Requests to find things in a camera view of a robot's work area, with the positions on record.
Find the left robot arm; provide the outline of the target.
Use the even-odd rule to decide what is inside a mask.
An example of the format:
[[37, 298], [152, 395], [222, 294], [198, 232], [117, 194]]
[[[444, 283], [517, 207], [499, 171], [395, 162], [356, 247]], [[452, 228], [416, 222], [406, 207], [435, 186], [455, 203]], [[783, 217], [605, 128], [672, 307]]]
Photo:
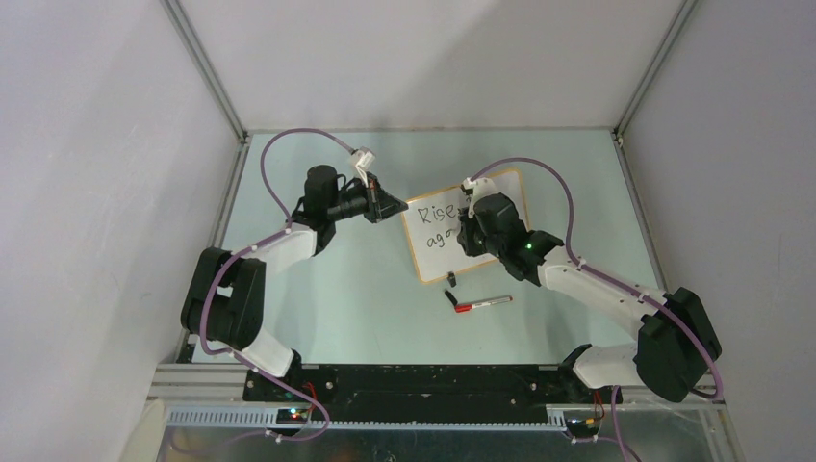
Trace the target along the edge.
[[281, 400], [300, 396], [304, 375], [292, 367], [299, 354], [264, 325], [268, 277], [320, 254], [340, 220], [361, 216], [376, 224], [408, 209], [372, 173], [344, 184], [340, 177], [328, 165], [310, 168], [304, 193], [284, 228], [243, 250], [204, 249], [180, 313], [187, 332], [204, 343], [220, 342], [251, 368], [269, 373], [267, 387]]

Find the yellow framed whiteboard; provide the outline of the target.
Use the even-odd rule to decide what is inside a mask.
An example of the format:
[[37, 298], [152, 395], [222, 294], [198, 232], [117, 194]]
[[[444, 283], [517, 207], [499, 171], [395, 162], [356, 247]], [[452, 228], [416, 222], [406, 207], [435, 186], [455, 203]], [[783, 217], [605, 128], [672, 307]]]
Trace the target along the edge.
[[459, 186], [426, 193], [407, 201], [401, 217], [420, 282], [442, 281], [497, 260], [490, 254], [469, 257], [457, 242], [459, 212], [469, 201]]

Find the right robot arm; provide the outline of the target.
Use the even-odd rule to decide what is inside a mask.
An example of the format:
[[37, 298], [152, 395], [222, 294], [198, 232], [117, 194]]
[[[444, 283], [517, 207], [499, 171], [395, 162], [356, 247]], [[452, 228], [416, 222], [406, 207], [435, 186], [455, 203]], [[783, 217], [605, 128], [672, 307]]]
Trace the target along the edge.
[[566, 244], [525, 227], [503, 193], [480, 197], [458, 212], [457, 241], [469, 257], [491, 255], [515, 279], [566, 295], [618, 325], [631, 341], [619, 346], [579, 346], [562, 362], [559, 387], [583, 402], [597, 389], [644, 386], [669, 402], [697, 393], [722, 347], [700, 297], [615, 280], [571, 257]]

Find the black marker cap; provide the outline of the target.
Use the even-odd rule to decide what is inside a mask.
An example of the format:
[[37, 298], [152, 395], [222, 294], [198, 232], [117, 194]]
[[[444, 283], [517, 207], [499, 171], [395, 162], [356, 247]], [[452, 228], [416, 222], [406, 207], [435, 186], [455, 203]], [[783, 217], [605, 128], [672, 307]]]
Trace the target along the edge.
[[458, 300], [451, 291], [444, 290], [444, 294], [452, 306], [456, 307], [458, 305]]

